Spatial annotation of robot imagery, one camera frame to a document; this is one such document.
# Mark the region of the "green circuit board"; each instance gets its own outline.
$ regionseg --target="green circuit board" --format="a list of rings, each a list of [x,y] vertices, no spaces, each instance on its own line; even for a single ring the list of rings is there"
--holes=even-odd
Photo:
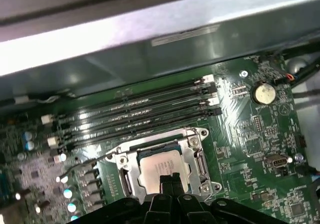
[[[284,68],[281,57],[277,59],[277,65]],[[96,105],[103,110],[115,100],[120,100],[121,105],[128,105],[132,102],[132,95],[140,94],[140,102],[149,97],[161,101],[162,96],[153,91],[194,81],[210,74],[214,77],[219,99],[217,107],[221,112],[214,115],[203,115],[201,112],[197,116],[195,114],[199,112],[199,107],[190,104],[195,100],[206,99],[208,93],[202,92],[197,94],[196,99],[192,99],[188,96],[188,89],[184,90],[185,96],[184,91],[179,92],[181,97],[175,100],[177,92],[168,88],[165,93],[162,91],[168,100],[178,103],[183,97],[184,102],[181,109],[154,114],[157,116],[156,126],[146,125],[139,129],[141,124],[137,124],[134,132],[130,129],[129,135],[122,132],[128,129],[126,124],[121,126],[119,134],[112,138],[97,139],[96,136],[90,136],[90,139],[95,139],[94,142],[87,142],[83,138],[84,135],[91,135],[90,133],[82,134],[79,129],[68,128],[70,133],[77,133],[77,136],[60,140],[62,146],[58,149],[66,154],[66,160],[53,160],[54,149],[49,148],[48,137],[54,136],[53,133],[59,138],[62,135],[65,137],[67,132],[62,127],[66,122],[74,121],[83,115],[87,110],[85,107]],[[312,180],[309,176],[295,172],[296,166],[306,162],[306,156],[291,88],[287,84],[274,86],[275,100],[268,105],[258,104],[252,98],[252,90],[257,83],[272,83],[277,78],[280,78],[280,75],[269,63],[261,62],[259,57],[254,55],[78,99],[61,100],[27,113],[9,116],[3,120],[0,131],[3,159],[0,179],[5,183],[1,187],[1,205],[11,203],[16,191],[30,188],[31,194],[26,198],[28,212],[21,217],[21,223],[67,223],[75,214],[68,211],[67,206],[72,200],[65,198],[63,191],[70,186],[79,187],[81,181],[75,172],[68,176],[66,183],[57,183],[56,178],[68,168],[105,155],[123,140],[189,126],[209,130],[209,136],[202,144],[205,159],[211,181],[221,183],[222,190],[211,196],[207,202],[221,197],[229,198],[288,223],[311,224],[317,216],[308,189]],[[43,125],[41,116],[47,114],[59,117],[55,124],[57,128]],[[112,130],[113,126],[108,128],[108,132],[103,133],[103,136],[111,137],[112,132],[118,133],[119,129]],[[34,144],[30,151],[26,150],[26,132],[32,135]],[[273,168],[266,161],[266,157],[274,154],[292,157],[292,162],[285,168]],[[299,154],[300,158],[304,157],[304,160],[295,161],[296,154]],[[124,197],[116,165],[102,159],[96,163],[96,167],[103,192],[99,197],[95,196],[94,201],[98,201],[95,207],[87,205],[88,197],[83,192],[77,192],[75,198],[78,200],[78,216]],[[35,203],[46,200],[50,202],[49,206],[43,209],[43,212],[36,213],[33,208]]]

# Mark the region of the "label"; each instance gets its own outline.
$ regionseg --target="label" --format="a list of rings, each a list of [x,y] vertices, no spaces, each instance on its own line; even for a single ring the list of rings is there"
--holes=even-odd
[[[163,37],[155,38],[151,40],[152,46],[159,46],[166,43],[176,42],[186,38],[196,37],[203,34],[214,33],[218,30],[220,24],[213,24],[207,27],[187,30],[180,33],[170,34]]]

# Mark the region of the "integrated circuit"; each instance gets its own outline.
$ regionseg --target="integrated circuit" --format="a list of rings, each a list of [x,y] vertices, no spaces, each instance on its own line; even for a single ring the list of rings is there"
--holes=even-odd
[[[291,209],[292,215],[294,217],[305,213],[305,209],[304,209],[304,206],[302,203],[297,203],[297,204],[291,205],[290,209]]]
[[[31,172],[31,178],[35,179],[35,178],[38,178],[38,177],[39,177],[38,171]]]

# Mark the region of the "chip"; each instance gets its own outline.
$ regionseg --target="chip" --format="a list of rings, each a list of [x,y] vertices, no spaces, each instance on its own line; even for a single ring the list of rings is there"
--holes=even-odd
[[[53,163],[55,160],[53,157],[49,157],[47,161],[48,161],[48,163]]]
[[[147,194],[159,193],[160,176],[180,173],[180,178],[185,192],[188,191],[188,175],[186,165],[178,150],[157,153],[140,160],[140,183]]]
[[[61,191],[60,187],[53,188],[52,192],[55,195],[62,194],[62,191]]]
[[[31,177],[32,177],[33,179],[38,178],[38,177],[39,177],[38,171],[31,172]]]
[[[293,216],[299,216],[305,213],[303,204],[298,203],[291,206],[291,212]]]
[[[268,193],[261,193],[261,199],[264,202],[269,201],[269,194]]]
[[[258,194],[253,194],[252,199],[256,202],[259,201],[259,195]]]

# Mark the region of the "blue capacitor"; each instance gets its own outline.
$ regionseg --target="blue capacitor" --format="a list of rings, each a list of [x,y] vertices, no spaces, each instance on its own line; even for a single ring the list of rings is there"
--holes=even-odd
[[[32,133],[29,131],[26,131],[23,133],[22,138],[27,142],[32,139]]]
[[[35,148],[35,143],[33,141],[28,141],[24,147],[27,151],[31,151]]]
[[[79,217],[78,216],[72,216],[71,218],[70,218],[70,221],[74,221],[74,220],[76,220],[76,219],[78,219]]]

